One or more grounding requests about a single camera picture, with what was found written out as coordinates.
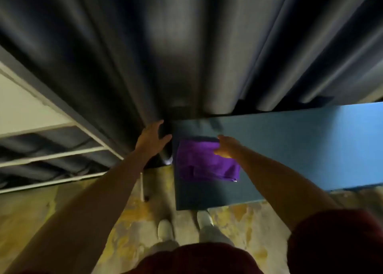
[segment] foot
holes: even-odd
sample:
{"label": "foot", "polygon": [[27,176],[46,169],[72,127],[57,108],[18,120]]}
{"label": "foot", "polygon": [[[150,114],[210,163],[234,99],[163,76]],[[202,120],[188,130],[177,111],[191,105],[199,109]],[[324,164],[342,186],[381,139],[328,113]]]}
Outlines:
{"label": "foot", "polygon": [[206,226],[213,226],[213,219],[211,218],[210,214],[207,210],[199,210],[197,212],[197,221],[199,229],[202,229]]}
{"label": "foot", "polygon": [[158,224],[157,235],[160,242],[174,241],[173,226],[168,220],[162,220]]}

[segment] pants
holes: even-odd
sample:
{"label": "pants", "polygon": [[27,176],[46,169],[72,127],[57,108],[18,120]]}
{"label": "pants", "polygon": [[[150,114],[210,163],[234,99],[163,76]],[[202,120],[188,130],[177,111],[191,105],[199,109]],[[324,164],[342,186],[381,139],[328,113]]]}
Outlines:
{"label": "pants", "polygon": [[[233,242],[226,237],[219,228],[216,226],[206,226],[202,228],[199,232],[199,242],[200,243],[206,243],[206,242],[214,242],[214,243],[226,243],[234,247]],[[146,252],[145,256],[142,257],[141,259],[148,257],[150,255],[153,255],[157,252],[161,251],[173,251],[176,248],[178,248],[180,245],[176,241],[165,241],[165,242],[160,242],[148,250]]]}

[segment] blue tabletop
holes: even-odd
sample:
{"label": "blue tabletop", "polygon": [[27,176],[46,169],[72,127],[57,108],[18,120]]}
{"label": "blue tabletop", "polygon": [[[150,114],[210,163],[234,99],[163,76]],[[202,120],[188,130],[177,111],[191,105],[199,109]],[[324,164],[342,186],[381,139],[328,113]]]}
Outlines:
{"label": "blue tabletop", "polygon": [[243,170],[238,182],[182,179],[176,153],[183,138],[235,137],[323,190],[383,183],[383,103],[183,120],[172,125],[178,210],[263,199]]}

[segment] purple cloth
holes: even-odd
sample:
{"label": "purple cloth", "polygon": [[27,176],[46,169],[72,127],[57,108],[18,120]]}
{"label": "purple cloth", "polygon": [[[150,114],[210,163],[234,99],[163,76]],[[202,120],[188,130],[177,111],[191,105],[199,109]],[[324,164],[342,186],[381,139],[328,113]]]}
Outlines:
{"label": "purple cloth", "polygon": [[187,180],[239,179],[239,164],[230,158],[215,155],[218,142],[181,140],[177,149],[177,168]]}

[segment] sleeve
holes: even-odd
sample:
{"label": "sleeve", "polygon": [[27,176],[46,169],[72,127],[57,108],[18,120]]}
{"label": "sleeve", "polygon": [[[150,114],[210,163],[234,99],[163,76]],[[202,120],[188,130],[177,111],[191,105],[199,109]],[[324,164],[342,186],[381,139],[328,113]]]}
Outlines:
{"label": "sleeve", "polygon": [[288,240],[291,274],[378,273],[383,231],[364,210],[330,210],[301,222]]}

